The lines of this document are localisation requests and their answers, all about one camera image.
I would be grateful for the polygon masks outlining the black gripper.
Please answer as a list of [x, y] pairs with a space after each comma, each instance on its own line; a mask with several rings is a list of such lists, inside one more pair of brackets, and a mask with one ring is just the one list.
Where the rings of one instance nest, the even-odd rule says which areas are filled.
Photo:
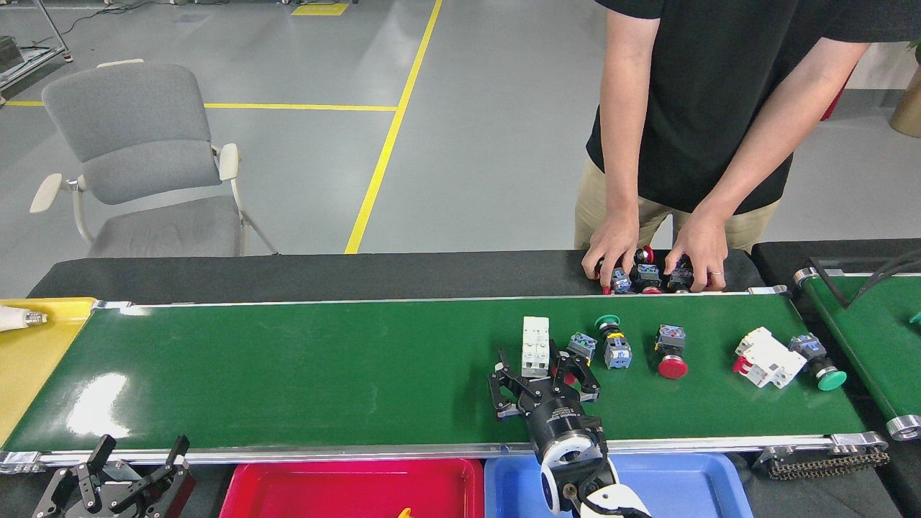
[[550, 342], [550, 391], [537, 398], [529, 379], [509, 366], [507, 354], [498, 351], [500, 361], [489, 376], [489, 390], [497, 419], [523, 416], [533, 452], [546, 457], [552, 446], [568, 438], [586, 438], [596, 447], [603, 438], [601, 420], [586, 416], [581, 402], [594, 402], [601, 384], [579, 354], [559, 350]]

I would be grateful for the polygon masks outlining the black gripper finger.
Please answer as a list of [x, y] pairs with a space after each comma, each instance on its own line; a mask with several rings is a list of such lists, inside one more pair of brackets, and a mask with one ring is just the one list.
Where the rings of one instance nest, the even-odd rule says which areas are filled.
[[98, 516], [102, 509], [99, 476], [116, 443], [111, 435], [104, 434], [86, 461], [79, 463], [75, 468], [57, 470], [42, 493], [32, 516]]
[[191, 495], [191, 470], [185, 460], [189, 447], [187, 436], [178, 436], [164, 465], [117, 489], [108, 498], [108, 511], [119, 517], [180, 516]]

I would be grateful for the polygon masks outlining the person's right hand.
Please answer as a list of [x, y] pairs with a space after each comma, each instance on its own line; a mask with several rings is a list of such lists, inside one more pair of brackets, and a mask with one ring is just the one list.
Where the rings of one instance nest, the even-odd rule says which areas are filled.
[[627, 274], [634, 266], [639, 239], [639, 214], [636, 209], [616, 210], [605, 216], [589, 240], [581, 261], [586, 277], [599, 283], [603, 291], [611, 288], [613, 269]]

